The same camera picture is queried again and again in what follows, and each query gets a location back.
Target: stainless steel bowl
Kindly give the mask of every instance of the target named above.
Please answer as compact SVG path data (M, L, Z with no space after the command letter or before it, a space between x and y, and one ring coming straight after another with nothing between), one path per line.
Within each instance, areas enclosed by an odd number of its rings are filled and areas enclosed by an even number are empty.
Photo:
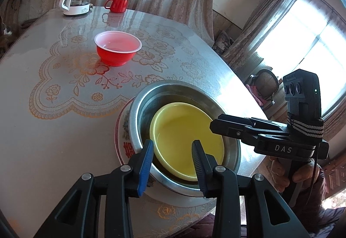
M201 89L175 80L163 80L145 87L134 99L129 114L129 134L134 151L139 152L146 139L154 114L164 105L172 102L186 102L203 110L215 119L224 110ZM240 143L237 139L223 137L224 160L222 165L237 172L240 165ZM173 176L154 156L150 174L170 190L191 197L203 197L197 182L190 182Z

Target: hand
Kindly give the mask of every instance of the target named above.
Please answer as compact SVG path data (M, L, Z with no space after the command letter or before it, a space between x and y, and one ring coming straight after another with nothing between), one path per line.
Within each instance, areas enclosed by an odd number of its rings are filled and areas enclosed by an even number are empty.
M282 164L278 161L277 157L269 156L269 160L272 161L272 167L270 173L272 174L275 182L274 187L277 191L283 192L287 186L290 185L290 181L284 176L285 169ZM298 169L292 177L295 183L303 182L302 189L306 189L311 184L312 173L314 172L314 160L311 159L309 164L306 164ZM319 165L317 164L314 183L317 181L319 174Z

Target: round table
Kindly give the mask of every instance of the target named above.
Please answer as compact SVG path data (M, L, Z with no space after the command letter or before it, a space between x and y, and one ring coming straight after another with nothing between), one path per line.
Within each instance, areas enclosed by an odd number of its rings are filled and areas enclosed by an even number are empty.
M105 30L129 32L143 47L124 66L105 65L94 43ZM0 208L21 238L34 236L83 173L107 174L120 165L115 123L146 85L183 80L228 114L265 118L237 76L191 29L138 11L95 7L66 17L51 10L6 53L0 77ZM244 144L241 149L238 173L249 176L263 156ZM135 237L167 237L206 216L215 202L178 208L144 194L131 198L130 206Z

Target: red bowl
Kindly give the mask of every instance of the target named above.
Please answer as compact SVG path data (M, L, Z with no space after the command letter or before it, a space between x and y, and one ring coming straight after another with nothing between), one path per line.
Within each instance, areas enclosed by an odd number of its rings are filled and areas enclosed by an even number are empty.
M94 41L101 60L112 67L124 65L142 48L136 36L117 30L101 32Z

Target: window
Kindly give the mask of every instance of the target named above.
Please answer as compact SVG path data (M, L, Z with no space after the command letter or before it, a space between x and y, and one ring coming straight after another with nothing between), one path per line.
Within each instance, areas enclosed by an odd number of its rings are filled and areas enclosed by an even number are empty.
M346 91L345 34L304 0L297 0L257 48L279 78L304 69L318 75L322 115Z

